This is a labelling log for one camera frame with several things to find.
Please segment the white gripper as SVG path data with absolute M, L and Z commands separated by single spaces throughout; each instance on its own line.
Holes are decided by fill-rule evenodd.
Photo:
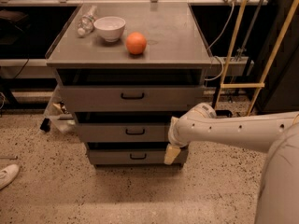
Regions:
M 170 122 L 170 128 L 168 130 L 168 141 L 164 163 L 171 165 L 181 151 L 181 147 L 186 147 L 189 143 L 188 132 L 190 130 L 190 123 L 186 116 L 181 118 L 172 117 Z

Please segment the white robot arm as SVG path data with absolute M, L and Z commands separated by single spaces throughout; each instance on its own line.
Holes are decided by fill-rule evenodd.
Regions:
M 299 112 L 219 119 L 201 103 L 171 118 L 164 162 L 193 141 L 264 152 L 254 224 L 299 224 Z

